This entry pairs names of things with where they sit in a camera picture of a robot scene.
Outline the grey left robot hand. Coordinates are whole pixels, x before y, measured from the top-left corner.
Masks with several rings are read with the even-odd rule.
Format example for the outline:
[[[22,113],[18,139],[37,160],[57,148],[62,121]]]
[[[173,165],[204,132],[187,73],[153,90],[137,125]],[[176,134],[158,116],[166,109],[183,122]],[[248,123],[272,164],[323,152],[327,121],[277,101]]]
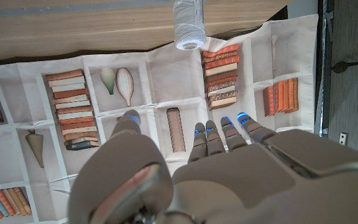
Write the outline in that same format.
[[[195,126],[188,163],[168,171],[129,110],[75,179],[70,223],[358,223],[358,151],[249,115]]]

